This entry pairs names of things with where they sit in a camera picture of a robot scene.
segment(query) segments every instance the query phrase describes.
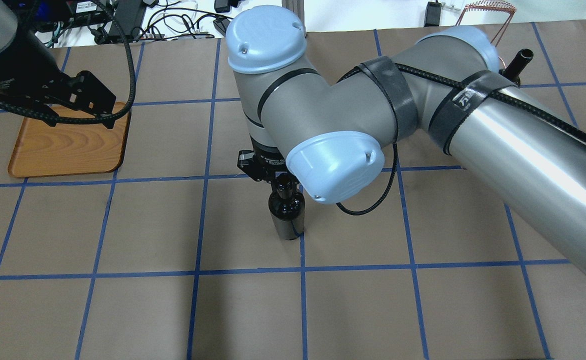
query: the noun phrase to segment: cable strap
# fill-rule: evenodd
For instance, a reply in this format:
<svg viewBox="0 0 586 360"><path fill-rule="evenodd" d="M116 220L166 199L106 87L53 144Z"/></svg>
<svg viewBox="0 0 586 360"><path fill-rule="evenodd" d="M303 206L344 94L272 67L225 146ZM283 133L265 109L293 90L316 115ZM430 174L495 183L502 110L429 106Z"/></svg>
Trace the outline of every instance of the cable strap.
<svg viewBox="0 0 586 360"><path fill-rule="evenodd" d="M418 117L411 89L405 76L388 56L380 56L360 63L359 69L371 79L386 97L395 116L395 141L413 134Z"/></svg>
<svg viewBox="0 0 586 360"><path fill-rule="evenodd" d="M462 81L463 89L452 89L439 103L428 125L430 138L446 155L458 128L493 91L514 87L504 76L490 70L481 70Z"/></svg>

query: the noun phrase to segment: silver metal arm tube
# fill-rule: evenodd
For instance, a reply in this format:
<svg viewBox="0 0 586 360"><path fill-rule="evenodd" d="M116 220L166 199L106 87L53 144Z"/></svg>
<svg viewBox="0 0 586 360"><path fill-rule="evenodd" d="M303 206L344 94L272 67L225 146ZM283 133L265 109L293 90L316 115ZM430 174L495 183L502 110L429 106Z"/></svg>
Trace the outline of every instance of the silver metal arm tube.
<svg viewBox="0 0 586 360"><path fill-rule="evenodd" d="M523 98L518 90L512 96ZM488 99L460 126L450 153L586 274L586 146Z"/></svg>

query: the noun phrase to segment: power adapter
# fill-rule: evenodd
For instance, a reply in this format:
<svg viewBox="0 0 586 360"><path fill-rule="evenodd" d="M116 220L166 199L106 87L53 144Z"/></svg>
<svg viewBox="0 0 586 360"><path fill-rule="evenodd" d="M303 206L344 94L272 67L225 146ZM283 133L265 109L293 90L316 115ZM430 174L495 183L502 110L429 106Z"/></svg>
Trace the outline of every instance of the power adapter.
<svg viewBox="0 0 586 360"><path fill-rule="evenodd" d="M426 12L424 14L424 27L439 27L441 15L442 4L437 1L429 1L426 4Z"/></svg>
<svg viewBox="0 0 586 360"><path fill-rule="evenodd" d="M218 32L222 34L223 37L227 36L227 28L229 27L230 23L231 20L227 18L218 17L213 20L213 26L215 27L215 30L218 30Z"/></svg>

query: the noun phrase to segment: black tube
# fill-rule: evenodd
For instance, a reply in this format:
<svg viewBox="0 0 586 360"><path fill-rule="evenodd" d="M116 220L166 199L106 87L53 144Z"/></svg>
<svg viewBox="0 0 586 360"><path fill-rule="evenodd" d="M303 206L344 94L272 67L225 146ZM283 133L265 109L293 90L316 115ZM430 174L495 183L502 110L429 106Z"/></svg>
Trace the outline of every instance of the black tube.
<svg viewBox="0 0 586 360"><path fill-rule="evenodd" d="M520 73L526 68L526 66L533 60L533 51L530 48L522 48L522 50L518 51L513 60L506 66L504 69L503 75L504 78L511 80L511 82L516 82Z"/></svg>
<svg viewBox="0 0 586 360"><path fill-rule="evenodd" d="M295 240L304 231L304 195L288 173L280 173L273 187L268 210L277 235L282 240Z"/></svg>

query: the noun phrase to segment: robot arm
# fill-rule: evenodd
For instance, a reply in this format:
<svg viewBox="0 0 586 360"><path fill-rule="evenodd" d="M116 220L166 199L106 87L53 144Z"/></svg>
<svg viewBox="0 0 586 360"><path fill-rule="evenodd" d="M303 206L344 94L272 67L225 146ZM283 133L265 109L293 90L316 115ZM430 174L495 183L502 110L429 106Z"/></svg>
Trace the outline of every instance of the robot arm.
<svg viewBox="0 0 586 360"><path fill-rule="evenodd" d="M498 75L480 30L427 36L333 86L286 9L245 11L226 36L256 153L285 159L315 201L359 192L382 170L381 148L421 128L586 273L586 134Z"/></svg>
<svg viewBox="0 0 586 360"><path fill-rule="evenodd" d="M133 73L133 59L128 43L124 48ZM129 101L122 111L112 114L115 95L90 71L75 77L58 68L49 50L35 35L18 23L13 12L0 0L0 108L16 114L57 123L104 124L113 128L133 104L135 81L131 76ZM93 119L60 118L47 104L60 104L82 110Z"/></svg>

